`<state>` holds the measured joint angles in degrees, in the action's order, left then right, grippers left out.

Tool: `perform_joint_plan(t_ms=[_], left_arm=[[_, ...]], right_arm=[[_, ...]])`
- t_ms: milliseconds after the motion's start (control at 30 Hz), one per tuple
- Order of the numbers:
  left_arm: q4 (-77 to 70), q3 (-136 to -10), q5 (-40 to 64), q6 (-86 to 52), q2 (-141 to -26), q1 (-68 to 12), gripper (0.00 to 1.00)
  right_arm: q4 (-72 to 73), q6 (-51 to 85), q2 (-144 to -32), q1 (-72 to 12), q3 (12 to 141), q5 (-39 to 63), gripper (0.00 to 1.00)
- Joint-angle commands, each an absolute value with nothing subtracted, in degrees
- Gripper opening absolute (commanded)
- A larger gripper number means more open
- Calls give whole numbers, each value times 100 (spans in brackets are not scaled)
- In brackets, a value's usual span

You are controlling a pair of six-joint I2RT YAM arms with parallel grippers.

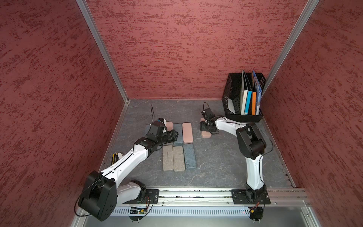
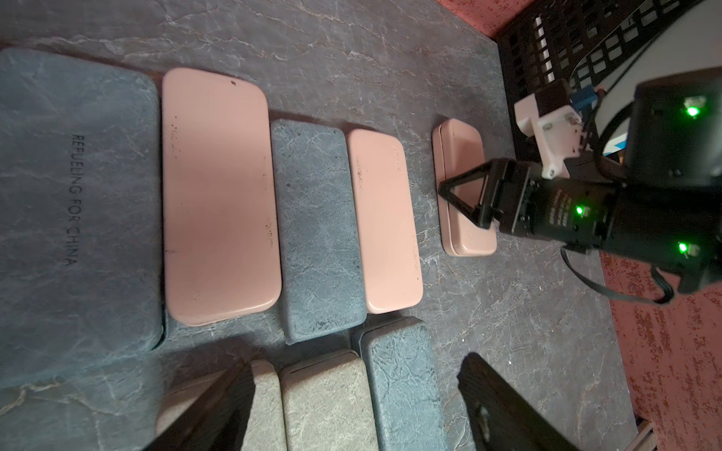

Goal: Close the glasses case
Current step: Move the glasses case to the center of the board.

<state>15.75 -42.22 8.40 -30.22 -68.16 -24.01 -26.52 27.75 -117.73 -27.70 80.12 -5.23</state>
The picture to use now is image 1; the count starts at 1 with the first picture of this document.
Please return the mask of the case with clear yellow glasses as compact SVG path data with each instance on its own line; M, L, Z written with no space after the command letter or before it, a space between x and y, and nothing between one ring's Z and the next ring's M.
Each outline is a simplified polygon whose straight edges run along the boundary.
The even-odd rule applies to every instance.
M182 124L173 124L173 129L178 133L178 137L177 140L174 142L174 146L182 146L183 145Z

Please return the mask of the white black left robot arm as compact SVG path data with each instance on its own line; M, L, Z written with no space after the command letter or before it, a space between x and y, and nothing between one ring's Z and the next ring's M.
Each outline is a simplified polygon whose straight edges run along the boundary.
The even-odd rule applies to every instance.
M117 205L143 199L146 188L143 184L132 181L121 186L121 182L138 164L163 145L177 141L178 136L176 130L167 129L163 118L153 122L146 135L136 140L121 159L101 172L93 171L87 176L75 206L104 221Z

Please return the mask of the grey case with purple glasses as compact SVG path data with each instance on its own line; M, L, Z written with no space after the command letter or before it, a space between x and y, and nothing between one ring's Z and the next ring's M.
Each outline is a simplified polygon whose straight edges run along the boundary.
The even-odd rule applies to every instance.
M184 144L183 151L186 169L196 168L197 163L193 144Z

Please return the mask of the grey case with orange glasses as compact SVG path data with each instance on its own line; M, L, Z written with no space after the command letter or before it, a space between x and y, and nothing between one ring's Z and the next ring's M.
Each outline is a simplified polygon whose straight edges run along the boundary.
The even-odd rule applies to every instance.
M163 153L163 170L164 171L174 170L173 146L172 145L163 146L162 153Z

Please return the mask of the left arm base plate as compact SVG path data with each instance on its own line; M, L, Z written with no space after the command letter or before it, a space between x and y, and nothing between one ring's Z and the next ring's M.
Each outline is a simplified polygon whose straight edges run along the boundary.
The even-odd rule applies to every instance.
M159 200L159 189L146 189L143 196L140 198L127 201L123 204L144 204L146 205L146 202L150 202L150 204L158 204Z

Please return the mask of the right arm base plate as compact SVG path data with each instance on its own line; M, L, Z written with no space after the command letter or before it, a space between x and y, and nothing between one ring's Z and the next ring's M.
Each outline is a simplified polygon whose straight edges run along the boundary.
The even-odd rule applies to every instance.
M251 199L247 196L246 189L233 189L231 190L232 200L234 205L270 205L271 200L269 198L268 192L263 191L260 196L255 199Z

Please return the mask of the pink case with black glasses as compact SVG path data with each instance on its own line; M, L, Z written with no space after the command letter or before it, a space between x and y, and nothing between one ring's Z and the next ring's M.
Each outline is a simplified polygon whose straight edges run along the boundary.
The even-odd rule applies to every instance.
M182 133L183 133L183 143L184 144L193 143L193 134L192 134L192 124L191 123L182 124Z

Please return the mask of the pink case with yellow glasses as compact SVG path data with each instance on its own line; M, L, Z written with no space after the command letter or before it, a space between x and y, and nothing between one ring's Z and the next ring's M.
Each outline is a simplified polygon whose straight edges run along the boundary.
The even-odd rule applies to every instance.
M200 131L201 131L201 137L204 139L211 138L212 134L208 130L208 123L206 123L204 118L200 119Z

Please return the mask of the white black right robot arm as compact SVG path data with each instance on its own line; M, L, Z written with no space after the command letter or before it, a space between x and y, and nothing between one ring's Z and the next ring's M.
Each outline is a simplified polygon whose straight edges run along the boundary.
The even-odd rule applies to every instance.
M241 190L243 204L271 204L266 184L263 180L263 157L266 142L255 123L239 123L223 116L216 116L210 108L204 109L204 122L200 124L201 131L211 134L225 131L236 136L238 147L246 159L247 181L246 189Z

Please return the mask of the pink case with tortoise sunglasses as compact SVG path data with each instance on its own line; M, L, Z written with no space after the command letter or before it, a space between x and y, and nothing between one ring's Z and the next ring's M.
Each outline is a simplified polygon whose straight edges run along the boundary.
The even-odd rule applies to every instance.
M172 122L166 122L166 127L168 131L171 131L173 129L173 123Z

